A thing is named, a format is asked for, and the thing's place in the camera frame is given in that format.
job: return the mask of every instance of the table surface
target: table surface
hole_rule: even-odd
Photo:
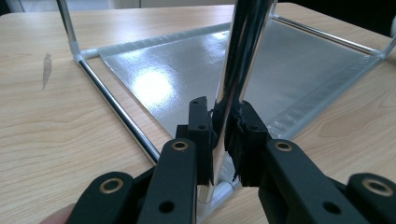
[[[293,4],[277,13],[382,49],[389,38]],[[71,13],[82,49],[171,34],[231,20],[233,6]],[[77,201],[97,176],[137,176],[152,166],[74,63],[58,12],[0,18],[0,223],[37,223]],[[43,90],[43,63],[51,74]],[[89,60],[157,148],[170,136],[100,59]],[[396,182],[396,52],[346,91],[293,141],[346,183],[370,172]],[[263,223],[257,189],[240,189],[205,223]]]

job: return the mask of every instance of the wood grain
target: wood grain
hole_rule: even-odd
[[[293,4],[278,13],[373,48],[389,38]],[[233,6],[73,12],[90,49],[231,20]],[[137,176],[152,166],[73,62],[56,12],[0,18],[0,223],[37,223],[74,203],[97,176]],[[51,75],[43,86],[43,60]],[[170,136],[99,59],[89,60],[160,148]],[[363,77],[294,141],[326,174],[347,182],[371,172],[396,182],[396,53]],[[238,190],[205,223],[265,223],[256,189]]]

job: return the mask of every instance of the wooden table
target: wooden table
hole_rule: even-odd
[[[293,4],[278,14],[382,49],[389,38]],[[73,12],[83,49],[219,24],[233,6]],[[0,18],[0,223],[37,223],[74,203],[97,176],[137,176],[152,166],[74,63],[58,12]],[[43,61],[51,74],[43,90]],[[121,104],[161,148],[170,139],[100,59],[90,60]],[[396,182],[396,51],[294,141],[328,176],[371,172]],[[205,223],[263,223],[257,189],[240,189]]]

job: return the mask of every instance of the brass grommet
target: brass grommet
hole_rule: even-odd
[[[281,150],[281,151],[291,151],[293,149],[293,147],[289,143],[286,143],[286,142],[277,142],[277,143],[275,143],[275,147],[276,147],[276,149]]]
[[[182,141],[177,141],[172,144],[172,149],[174,150],[184,150],[189,147],[189,144]]]
[[[393,189],[388,185],[372,178],[364,178],[361,183],[365,188],[370,190],[372,193],[379,194],[381,196],[390,197],[393,195]]]
[[[107,189],[106,188],[106,184],[110,183],[110,182],[117,182],[117,186],[114,189]],[[105,180],[99,187],[99,190],[104,193],[104,194],[109,194],[109,193],[114,193],[117,190],[121,189],[123,185],[123,180],[120,178],[109,178],[108,180]]]

